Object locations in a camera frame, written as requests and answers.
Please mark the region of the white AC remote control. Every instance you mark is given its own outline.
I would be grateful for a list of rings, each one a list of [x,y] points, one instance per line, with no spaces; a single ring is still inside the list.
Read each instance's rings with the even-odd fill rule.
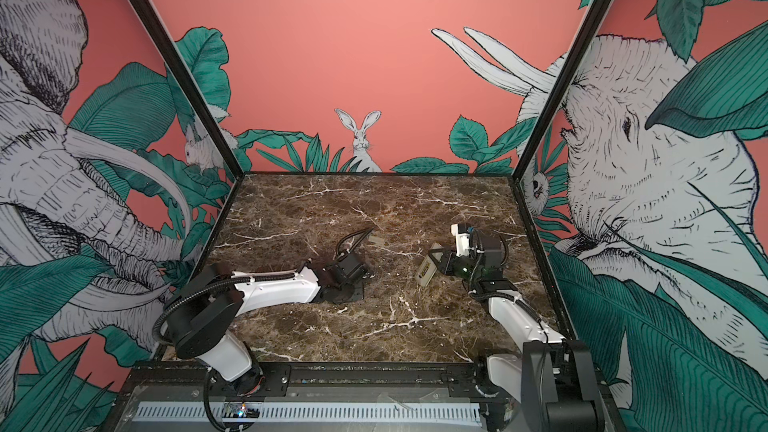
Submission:
[[[438,244],[435,244],[433,248],[427,251],[427,256],[419,265],[416,273],[417,282],[422,288],[426,288],[440,270],[442,256],[443,248]]]

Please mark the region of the remote battery cover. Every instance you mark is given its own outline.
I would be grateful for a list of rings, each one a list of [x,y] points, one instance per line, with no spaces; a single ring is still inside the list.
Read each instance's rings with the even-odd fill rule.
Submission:
[[[368,237],[368,242],[376,247],[384,247],[386,245],[385,239],[373,235]]]

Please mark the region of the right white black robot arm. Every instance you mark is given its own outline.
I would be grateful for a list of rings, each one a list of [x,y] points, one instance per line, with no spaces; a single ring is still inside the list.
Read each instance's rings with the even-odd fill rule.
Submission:
[[[555,331],[504,276],[510,252],[499,235],[454,224],[452,248],[432,262],[446,276],[460,278],[468,296],[484,305],[514,341],[521,355],[485,359],[490,382],[520,406],[526,431],[603,431],[604,401],[591,352],[579,340]]]

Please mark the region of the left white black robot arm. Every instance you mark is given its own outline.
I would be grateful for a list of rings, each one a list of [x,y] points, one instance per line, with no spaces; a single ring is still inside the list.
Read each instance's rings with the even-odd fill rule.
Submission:
[[[353,302],[362,296],[368,271],[351,251],[319,269],[306,261],[295,270],[246,273],[215,263],[176,293],[153,324],[152,335],[173,347],[178,358],[196,359],[218,373],[237,395],[248,395],[261,388],[265,373],[230,330],[234,320],[277,305]]]

